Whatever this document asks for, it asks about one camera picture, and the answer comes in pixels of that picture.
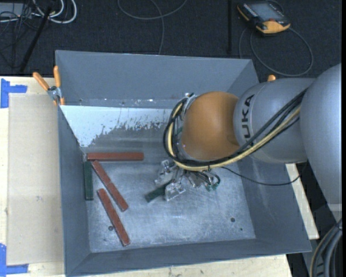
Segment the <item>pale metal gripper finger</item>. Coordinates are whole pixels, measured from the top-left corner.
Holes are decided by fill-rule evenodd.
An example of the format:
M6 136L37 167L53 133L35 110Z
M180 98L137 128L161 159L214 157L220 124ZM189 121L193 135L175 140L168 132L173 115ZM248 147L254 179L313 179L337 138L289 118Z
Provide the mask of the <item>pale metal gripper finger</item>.
M157 172L155 184L166 184L173 179L178 167L174 161L166 159L160 163L160 168Z
M185 191L186 189L181 182L170 182L164 189L164 199L165 201L171 201Z

